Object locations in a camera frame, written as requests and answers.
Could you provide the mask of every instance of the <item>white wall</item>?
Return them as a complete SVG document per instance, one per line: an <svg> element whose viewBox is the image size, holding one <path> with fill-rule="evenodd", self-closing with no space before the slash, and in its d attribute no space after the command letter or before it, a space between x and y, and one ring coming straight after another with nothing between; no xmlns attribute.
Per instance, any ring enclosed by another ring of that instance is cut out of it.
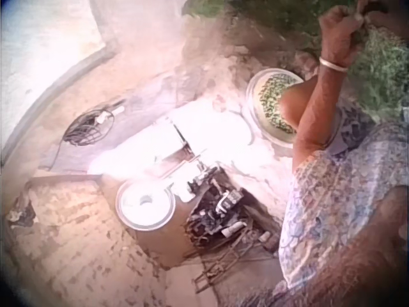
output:
<svg viewBox="0 0 409 307"><path fill-rule="evenodd" d="M9 0L1 8L1 148L38 97L104 47L88 0Z"/></svg>

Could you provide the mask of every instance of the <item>patterned clothing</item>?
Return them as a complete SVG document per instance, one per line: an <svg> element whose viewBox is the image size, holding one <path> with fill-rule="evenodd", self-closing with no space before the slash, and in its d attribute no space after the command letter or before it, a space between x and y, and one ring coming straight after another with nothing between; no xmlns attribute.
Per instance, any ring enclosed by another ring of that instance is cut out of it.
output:
<svg viewBox="0 0 409 307"><path fill-rule="evenodd" d="M299 287L369 221L387 191L408 185L408 124L375 125L338 103L341 123L325 151L295 171L279 257L288 289Z"/></svg>

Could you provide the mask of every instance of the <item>white plate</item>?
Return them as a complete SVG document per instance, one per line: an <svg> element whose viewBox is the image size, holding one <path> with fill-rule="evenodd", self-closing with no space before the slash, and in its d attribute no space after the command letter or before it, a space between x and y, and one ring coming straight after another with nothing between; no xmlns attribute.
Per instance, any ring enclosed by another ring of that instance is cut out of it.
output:
<svg viewBox="0 0 409 307"><path fill-rule="evenodd" d="M270 124L267 120L263 107L259 102L258 93L267 82L267 80L277 74L288 75L295 79L294 84L302 83L304 80L296 74L280 68L269 68L258 72L249 82L246 91L247 107L250 110L251 117L264 137L271 142L286 148L293 148L293 139L295 134L288 134Z"/></svg>

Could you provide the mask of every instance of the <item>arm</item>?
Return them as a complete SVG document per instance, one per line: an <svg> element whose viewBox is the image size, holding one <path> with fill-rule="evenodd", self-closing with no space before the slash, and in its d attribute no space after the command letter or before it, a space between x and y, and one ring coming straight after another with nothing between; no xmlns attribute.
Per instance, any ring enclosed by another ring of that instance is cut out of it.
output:
<svg viewBox="0 0 409 307"><path fill-rule="evenodd" d="M317 85L298 126L293 171L313 152L325 149L344 77L344 73L320 67Z"/></svg>
<svg viewBox="0 0 409 307"><path fill-rule="evenodd" d="M340 67L349 67L360 46L352 45L351 35L363 19L348 16L348 9L336 6L320 18L321 57ZM294 142L293 171L308 156L325 148L332 128L336 104L345 73L321 65L318 82L301 117Z"/></svg>

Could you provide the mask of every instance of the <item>hand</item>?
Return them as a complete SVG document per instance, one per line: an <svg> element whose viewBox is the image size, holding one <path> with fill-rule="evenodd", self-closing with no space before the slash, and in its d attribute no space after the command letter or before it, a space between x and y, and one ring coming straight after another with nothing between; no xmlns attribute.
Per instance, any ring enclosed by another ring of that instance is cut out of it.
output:
<svg viewBox="0 0 409 307"><path fill-rule="evenodd" d="M349 67L360 45L353 45L351 35L364 23L348 14L346 6L335 6L320 17L322 32L321 57L341 67Z"/></svg>
<svg viewBox="0 0 409 307"><path fill-rule="evenodd" d="M366 8L370 3L377 3L375 0L358 0L357 12L365 16L365 21L375 27L385 27L392 31L396 36L409 40L409 19L404 13L397 11L386 10L381 12L373 10L366 12Z"/></svg>

